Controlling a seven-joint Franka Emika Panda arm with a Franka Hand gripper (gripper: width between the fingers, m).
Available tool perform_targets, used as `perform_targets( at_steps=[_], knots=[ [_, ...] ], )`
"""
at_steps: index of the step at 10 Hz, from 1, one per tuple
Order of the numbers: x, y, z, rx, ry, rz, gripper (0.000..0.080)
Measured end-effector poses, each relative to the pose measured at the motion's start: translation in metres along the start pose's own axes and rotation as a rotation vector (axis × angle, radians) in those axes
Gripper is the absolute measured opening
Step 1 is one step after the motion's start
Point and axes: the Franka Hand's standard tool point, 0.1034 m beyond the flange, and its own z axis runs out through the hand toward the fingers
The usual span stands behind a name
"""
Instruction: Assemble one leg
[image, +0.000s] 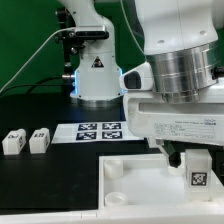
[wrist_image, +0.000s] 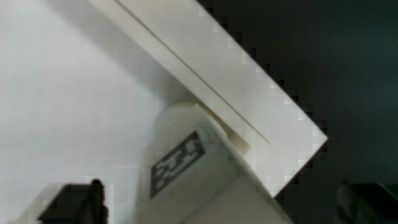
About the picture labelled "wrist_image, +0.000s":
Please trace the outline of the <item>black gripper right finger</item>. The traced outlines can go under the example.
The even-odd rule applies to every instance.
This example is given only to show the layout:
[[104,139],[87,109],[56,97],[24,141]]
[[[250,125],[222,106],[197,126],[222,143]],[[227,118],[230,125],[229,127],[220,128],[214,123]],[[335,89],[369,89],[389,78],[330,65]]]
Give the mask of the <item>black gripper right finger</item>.
[[398,184],[341,183],[333,224],[398,224]]

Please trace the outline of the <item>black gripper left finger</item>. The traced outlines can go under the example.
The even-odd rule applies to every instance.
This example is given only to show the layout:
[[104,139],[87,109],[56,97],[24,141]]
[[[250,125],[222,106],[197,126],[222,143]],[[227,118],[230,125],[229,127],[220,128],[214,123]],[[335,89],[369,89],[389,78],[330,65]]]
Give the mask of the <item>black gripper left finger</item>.
[[62,187],[37,221],[40,224],[108,224],[104,185],[97,179]]

